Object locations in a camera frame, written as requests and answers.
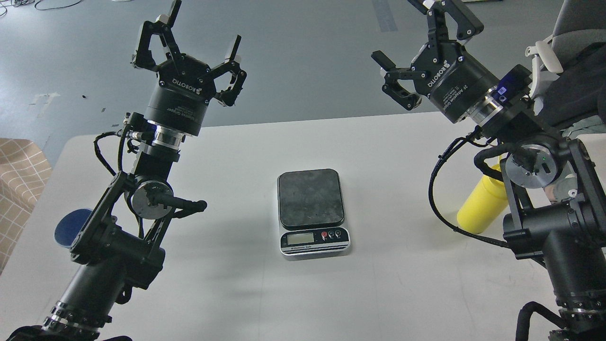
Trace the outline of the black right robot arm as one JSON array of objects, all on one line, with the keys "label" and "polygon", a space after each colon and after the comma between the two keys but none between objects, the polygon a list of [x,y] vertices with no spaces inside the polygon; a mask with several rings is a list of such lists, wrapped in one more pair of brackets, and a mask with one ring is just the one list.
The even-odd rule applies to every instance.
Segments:
[{"label": "black right robot arm", "polygon": [[476,123],[439,158],[429,198],[439,169],[459,147],[480,137],[497,142],[474,165],[504,184],[503,240],[452,230],[547,270],[559,312],[524,305],[518,341],[528,340],[535,313],[558,327],[550,341],[603,341],[605,192],[583,142],[563,132],[589,117],[605,121],[605,2],[565,1],[552,36],[526,48],[532,69],[516,65],[501,79],[465,48],[483,23],[461,0],[411,3],[427,18],[428,41],[407,68],[372,53],[385,72],[383,92],[407,110],[426,97],[452,123]]}]

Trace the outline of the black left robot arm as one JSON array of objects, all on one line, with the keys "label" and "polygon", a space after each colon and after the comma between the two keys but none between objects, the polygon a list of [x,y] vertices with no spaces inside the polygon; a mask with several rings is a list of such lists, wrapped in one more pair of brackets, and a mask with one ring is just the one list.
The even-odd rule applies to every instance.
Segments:
[{"label": "black left robot arm", "polygon": [[203,200],[175,196],[169,172],[185,138],[199,135],[210,101],[233,106],[247,74],[237,56],[241,36],[216,67],[179,50],[172,28],[181,4],[175,0],[168,15],[141,26],[132,65],[157,77],[145,113],[128,113],[120,130],[93,142],[112,182],[82,218],[65,216],[73,229],[55,229],[66,233],[57,242],[80,267],[43,323],[15,329],[10,341],[97,340],[113,305],[126,304],[162,270],[160,244],[171,220],[206,209]]}]

